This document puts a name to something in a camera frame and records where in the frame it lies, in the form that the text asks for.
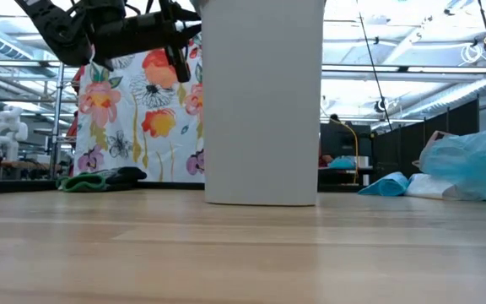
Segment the loose blue trash bag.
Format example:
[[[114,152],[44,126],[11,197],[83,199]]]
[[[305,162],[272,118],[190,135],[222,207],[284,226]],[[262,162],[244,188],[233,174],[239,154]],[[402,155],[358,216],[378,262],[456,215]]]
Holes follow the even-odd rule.
[[[420,170],[486,200],[486,131],[454,135],[436,142]]]

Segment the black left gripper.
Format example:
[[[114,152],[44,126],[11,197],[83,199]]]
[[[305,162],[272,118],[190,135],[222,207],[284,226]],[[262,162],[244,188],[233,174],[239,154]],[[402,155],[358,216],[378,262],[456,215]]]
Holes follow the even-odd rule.
[[[190,80],[190,68],[183,52],[189,42],[202,32],[196,24],[176,28],[178,21],[200,21],[198,13],[186,10],[172,0],[159,0],[160,11],[126,16],[127,0],[86,0],[88,38],[94,48],[92,61],[113,70],[117,57],[162,49],[168,64],[175,69],[177,80]]]

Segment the metal rack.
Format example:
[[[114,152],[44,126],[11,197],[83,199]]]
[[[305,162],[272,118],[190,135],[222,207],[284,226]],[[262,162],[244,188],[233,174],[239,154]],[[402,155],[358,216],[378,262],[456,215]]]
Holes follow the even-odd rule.
[[[60,117],[62,113],[63,91],[75,85],[73,79],[65,79],[65,67],[63,62],[59,63],[56,81],[56,99],[54,105],[53,128],[51,131],[51,158],[49,165],[49,177],[57,179],[58,163],[61,154],[61,145],[67,142],[66,135],[62,135]]]

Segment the teal bundle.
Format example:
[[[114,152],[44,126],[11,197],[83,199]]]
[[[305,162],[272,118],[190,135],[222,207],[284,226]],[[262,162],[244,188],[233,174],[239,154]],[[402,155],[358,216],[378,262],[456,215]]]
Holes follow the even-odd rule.
[[[328,167],[336,170],[355,170],[358,165],[355,156],[339,156],[328,163]]]

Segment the white robot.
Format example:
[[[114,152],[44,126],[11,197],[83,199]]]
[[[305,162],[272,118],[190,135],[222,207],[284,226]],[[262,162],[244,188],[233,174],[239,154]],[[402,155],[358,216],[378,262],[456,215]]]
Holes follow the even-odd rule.
[[[5,106],[0,111],[0,159],[17,161],[19,143],[28,138],[28,126],[20,120],[23,109]]]

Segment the brown cardboard piece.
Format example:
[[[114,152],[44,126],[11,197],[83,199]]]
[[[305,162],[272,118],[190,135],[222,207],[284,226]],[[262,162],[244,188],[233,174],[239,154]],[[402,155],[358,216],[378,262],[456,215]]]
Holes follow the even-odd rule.
[[[425,144],[423,150],[421,151],[419,158],[417,160],[414,160],[412,162],[412,165],[417,167],[418,169],[421,168],[420,161],[422,160],[424,154],[426,152],[429,152],[430,148],[438,141],[440,141],[443,138],[449,138],[452,137],[451,133],[446,133],[443,131],[434,131],[433,134],[430,136],[429,140]]]

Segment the black monitor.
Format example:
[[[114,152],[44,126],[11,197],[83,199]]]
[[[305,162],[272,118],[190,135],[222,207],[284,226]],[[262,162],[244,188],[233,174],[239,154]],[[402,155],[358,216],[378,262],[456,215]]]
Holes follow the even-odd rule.
[[[372,156],[370,127],[350,125],[351,130],[337,123],[320,124],[320,146],[324,155],[356,156],[355,140],[358,140],[359,156]]]

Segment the blue trash bag roll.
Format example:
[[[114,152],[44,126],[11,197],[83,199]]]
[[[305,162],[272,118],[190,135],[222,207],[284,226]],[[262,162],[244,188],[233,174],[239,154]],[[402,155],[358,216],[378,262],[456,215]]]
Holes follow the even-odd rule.
[[[400,171],[396,171],[359,190],[358,194],[397,197],[402,196],[408,186],[409,180]]]

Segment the black partition wall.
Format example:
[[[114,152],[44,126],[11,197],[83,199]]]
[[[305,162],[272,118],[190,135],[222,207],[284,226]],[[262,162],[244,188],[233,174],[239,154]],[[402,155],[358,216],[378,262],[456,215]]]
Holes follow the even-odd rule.
[[[374,179],[400,171],[410,177],[419,173],[413,164],[419,159],[424,146],[435,131],[455,135],[466,135],[479,131],[479,100],[472,100],[463,106],[447,109],[446,112],[422,122],[396,127],[392,132],[375,138]]]

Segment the floral cloth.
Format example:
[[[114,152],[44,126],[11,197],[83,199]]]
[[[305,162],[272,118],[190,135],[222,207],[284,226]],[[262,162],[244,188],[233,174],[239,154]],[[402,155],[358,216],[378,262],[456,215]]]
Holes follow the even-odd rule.
[[[191,71],[186,83],[162,49],[115,58],[112,71],[83,67],[75,173],[131,166],[150,182],[203,182],[202,53],[196,35],[183,50]]]

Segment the white flat bag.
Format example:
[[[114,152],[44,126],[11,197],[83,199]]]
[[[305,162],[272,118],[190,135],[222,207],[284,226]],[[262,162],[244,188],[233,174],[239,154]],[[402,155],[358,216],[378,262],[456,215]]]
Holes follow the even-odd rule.
[[[411,175],[405,196],[448,201],[482,201],[477,194],[465,193],[456,185],[424,173]]]

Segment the thin black pole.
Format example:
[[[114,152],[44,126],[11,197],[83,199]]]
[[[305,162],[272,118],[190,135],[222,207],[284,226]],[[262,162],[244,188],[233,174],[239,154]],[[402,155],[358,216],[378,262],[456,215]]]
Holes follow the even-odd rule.
[[[378,73],[377,73],[377,70],[376,70],[376,67],[375,67],[374,58],[372,56],[372,51],[370,49],[370,41],[369,41],[369,38],[367,36],[367,32],[366,32],[366,28],[365,28],[365,22],[364,22],[364,18],[362,16],[361,11],[358,11],[358,15],[359,15],[359,22],[360,22],[360,25],[361,25],[361,29],[362,29],[363,35],[364,35],[365,45],[366,45],[367,52],[368,52],[368,55],[369,55],[372,73],[374,75],[376,87],[378,89],[378,93],[379,93],[379,96],[380,96],[380,100],[377,102],[377,105],[378,105],[379,108],[381,108],[383,110],[383,113],[386,115],[387,126],[389,127],[390,131],[392,132],[393,127],[392,127],[392,123],[391,123],[391,120],[390,120],[390,117],[389,117],[389,114],[388,114],[388,111],[387,111],[386,99],[385,99],[385,96],[382,93],[381,83],[380,83],[380,80],[378,78]]]

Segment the black green work glove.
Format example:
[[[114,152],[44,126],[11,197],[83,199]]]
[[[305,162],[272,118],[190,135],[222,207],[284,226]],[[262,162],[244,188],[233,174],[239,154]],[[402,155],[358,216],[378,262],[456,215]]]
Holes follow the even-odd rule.
[[[98,193],[133,188],[147,173],[137,167],[125,166],[96,172],[80,173],[73,177],[60,177],[56,187],[66,193]]]

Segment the white plastic trash bin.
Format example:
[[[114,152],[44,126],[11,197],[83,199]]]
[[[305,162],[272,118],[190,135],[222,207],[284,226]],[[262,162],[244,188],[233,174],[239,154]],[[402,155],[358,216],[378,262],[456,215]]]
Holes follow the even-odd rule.
[[[205,199],[314,205],[324,0],[195,0]]]

